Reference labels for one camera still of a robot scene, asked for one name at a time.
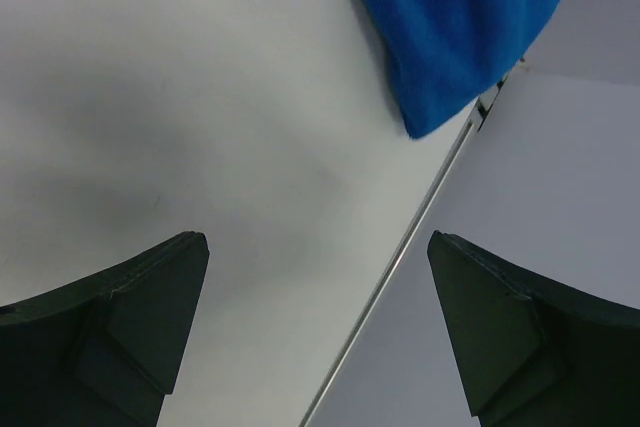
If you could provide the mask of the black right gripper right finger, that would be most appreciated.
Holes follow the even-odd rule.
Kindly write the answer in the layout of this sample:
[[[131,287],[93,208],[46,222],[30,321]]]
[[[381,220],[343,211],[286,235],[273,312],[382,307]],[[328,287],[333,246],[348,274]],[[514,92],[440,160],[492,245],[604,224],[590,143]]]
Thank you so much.
[[[448,233],[427,256],[471,415],[483,426],[636,426],[639,312]]]

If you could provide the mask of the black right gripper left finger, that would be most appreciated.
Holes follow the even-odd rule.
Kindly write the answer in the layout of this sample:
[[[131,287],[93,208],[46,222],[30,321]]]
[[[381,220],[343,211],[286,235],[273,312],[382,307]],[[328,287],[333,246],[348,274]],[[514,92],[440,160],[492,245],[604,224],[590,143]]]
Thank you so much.
[[[4,426],[154,426],[204,284],[204,234],[1,309]]]

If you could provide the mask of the blue microfibre towel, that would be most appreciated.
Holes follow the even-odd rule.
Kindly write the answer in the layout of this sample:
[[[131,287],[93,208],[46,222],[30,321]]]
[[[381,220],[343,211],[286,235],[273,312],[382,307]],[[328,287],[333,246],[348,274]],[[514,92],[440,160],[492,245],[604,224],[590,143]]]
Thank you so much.
[[[362,0],[407,134],[421,139],[496,84],[560,0]]]

